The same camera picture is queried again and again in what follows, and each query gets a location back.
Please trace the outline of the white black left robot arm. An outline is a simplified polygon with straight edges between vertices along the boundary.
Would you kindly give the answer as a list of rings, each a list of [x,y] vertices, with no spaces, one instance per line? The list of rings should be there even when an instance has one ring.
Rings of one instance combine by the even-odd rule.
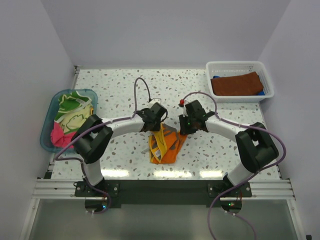
[[[96,197],[106,189],[100,158],[111,139],[130,133],[159,131],[167,115],[167,109],[155,102],[150,108],[138,110],[132,116],[100,118],[93,114],[88,117],[71,141],[74,150],[83,160],[87,192]]]

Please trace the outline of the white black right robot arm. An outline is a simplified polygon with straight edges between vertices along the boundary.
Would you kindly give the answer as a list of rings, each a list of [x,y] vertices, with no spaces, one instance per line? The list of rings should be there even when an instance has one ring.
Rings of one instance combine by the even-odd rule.
[[[223,177],[222,189],[227,196],[235,196],[241,190],[240,183],[279,156],[275,143],[262,123],[241,125],[224,119],[213,111],[206,112],[198,100],[187,103],[182,99],[179,106],[183,108],[183,114],[179,115],[181,135],[204,131],[236,143],[240,163]]]

